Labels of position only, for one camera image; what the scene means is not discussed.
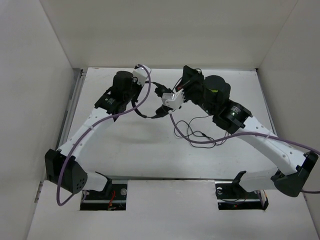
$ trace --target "white wall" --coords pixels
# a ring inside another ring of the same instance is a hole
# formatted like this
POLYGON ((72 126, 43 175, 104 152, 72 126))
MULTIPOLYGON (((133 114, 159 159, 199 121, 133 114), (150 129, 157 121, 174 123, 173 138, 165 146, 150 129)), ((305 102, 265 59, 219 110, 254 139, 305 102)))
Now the white wall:
MULTIPOLYGON (((320 1, 299 0, 258 73, 278 134, 320 149, 320 1)), ((320 191, 320 163, 305 190, 320 191)), ((307 194, 320 230, 320 195, 307 194)))
POLYGON ((27 236, 73 70, 38 0, 0 1, 0 238, 27 236))
POLYGON ((40 0, 73 67, 260 66, 297 0, 40 0))

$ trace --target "white table surface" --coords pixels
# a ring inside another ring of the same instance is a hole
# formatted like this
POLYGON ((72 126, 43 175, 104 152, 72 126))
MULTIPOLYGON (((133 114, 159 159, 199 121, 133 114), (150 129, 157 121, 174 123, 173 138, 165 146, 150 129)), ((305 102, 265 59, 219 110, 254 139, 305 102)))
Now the white table surface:
POLYGON ((27 240, 318 239, 303 196, 276 190, 266 211, 230 211, 218 210, 212 180, 131 180, 126 211, 79 211, 80 194, 59 207, 56 189, 44 182, 27 240))
MULTIPOLYGON (((128 68, 89 68, 76 107, 69 136, 82 125, 94 103, 112 85, 117 71, 128 68)), ((204 76, 219 75, 231 85, 230 98, 239 102, 267 128, 271 123, 262 90, 255 71, 204 69, 204 76)), ((182 75, 182 69, 153 69, 152 81, 173 87, 182 75)), ((140 108, 143 114, 153 116, 162 102, 152 93, 140 108)), ((144 87, 139 99, 147 92, 144 87)), ((176 121, 189 121, 205 116, 200 107, 191 102, 183 104, 174 113, 176 121)), ((219 138, 224 131, 210 117, 192 122, 194 130, 219 138)), ((109 176, 233 179, 238 172, 260 171, 274 167, 273 163, 244 141, 233 138, 213 149, 194 148, 173 133, 170 118, 144 119, 132 112, 121 116, 102 136, 99 143, 88 149, 82 158, 87 171, 99 171, 109 176)))

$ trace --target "red wire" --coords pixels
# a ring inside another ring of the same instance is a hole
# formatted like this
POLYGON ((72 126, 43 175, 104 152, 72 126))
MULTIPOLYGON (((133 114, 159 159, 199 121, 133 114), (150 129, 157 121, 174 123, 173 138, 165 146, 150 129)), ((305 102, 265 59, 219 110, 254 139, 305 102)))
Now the red wire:
POLYGON ((110 201, 109 201, 108 208, 110 208, 110 207, 112 206, 112 201, 114 200, 115 197, 116 197, 116 191, 113 190, 113 192, 112 192, 112 198, 111 198, 110 201))

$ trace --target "screw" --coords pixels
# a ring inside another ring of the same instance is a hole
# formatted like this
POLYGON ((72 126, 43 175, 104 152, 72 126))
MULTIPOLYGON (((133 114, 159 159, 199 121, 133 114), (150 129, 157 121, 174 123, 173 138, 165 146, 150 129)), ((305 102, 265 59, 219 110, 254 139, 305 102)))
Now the screw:
POLYGON ((122 188, 122 189, 120 190, 120 194, 121 194, 122 196, 127 195, 127 189, 122 188))
POLYGON ((218 195, 223 194, 223 192, 222 192, 222 187, 217 187, 217 188, 216 188, 216 193, 217 193, 218 195))

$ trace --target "robotic arm link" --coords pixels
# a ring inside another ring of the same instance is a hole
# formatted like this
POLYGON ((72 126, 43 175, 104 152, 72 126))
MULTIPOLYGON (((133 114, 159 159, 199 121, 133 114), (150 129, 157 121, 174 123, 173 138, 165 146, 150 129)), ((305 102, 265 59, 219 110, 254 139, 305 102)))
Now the robotic arm link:
POLYGON ((173 125, 183 136, 174 122, 172 113, 187 101, 198 105, 212 116, 212 121, 219 128, 231 134, 224 139, 238 137, 275 164, 274 168, 264 171, 239 172, 232 182, 234 190, 250 193, 261 189, 278 189, 288 196, 298 196, 318 160, 317 151, 303 153, 285 142, 280 142, 278 137, 259 123, 248 109, 229 99, 231 86, 222 77, 204 77, 201 71, 188 66, 184 66, 182 78, 174 89, 175 92, 153 82, 156 85, 156 94, 162 99, 162 106, 158 108, 155 116, 147 117, 137 108, 143 104, 150 92, 150 72, 151 69, 144 65, 138 65, 132 73, 117 72, 112 87, 95 103, 91 114, 78 131, 57 150, 50 149, 46 153, 47 179, 57 184, 57 202, 60 206, 82 190, 102 192, 106 196, 110 194, 111 179, 98 172, 86 172, 81 167, 81 153, 90 147, 96 134, 109 127, 119 116, 136 111, 141 117, 152 119, 170 114, 173 125), (136 106, 145 83, 149 83, 147 96, 136 106), (130 102, 133 108, 125 111, 130 102), (60 187, 72 193, 63 203, 60 202, 60 187))
POLYGON ((240 172, 233 181, 235 188, 241 187, 248 193, 278 189, 290 197, 298 196, 318 160, 314 151, 303 153, 279 141, 248 109, 229 99, 231 86, 220 76, 204 77, 202 72, 184 66, 181 81, 175 90, 176 93, 163 94, 165 106, 174 111, 180 108, 181 103, 192 101, 213 116, 212 121, 231 134, 229 137, 244 140, 274 163, 272 169, 240 172))

